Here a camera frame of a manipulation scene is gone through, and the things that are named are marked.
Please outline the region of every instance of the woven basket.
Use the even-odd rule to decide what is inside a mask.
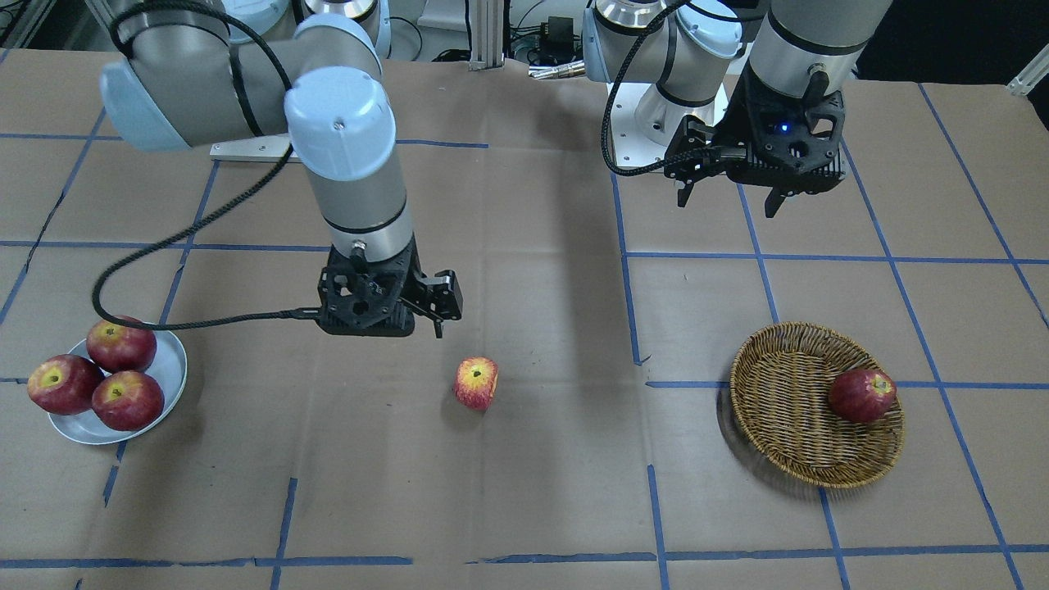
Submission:
[[[754,333],[732,362],[732,410],[750,442],[774,465],[810,484],[855,488],[889,472],[903,450],[897,399],[874,422],[836,416],[827,398],[835,377],[876,368],[859,344],[833,330],[784,322]]]

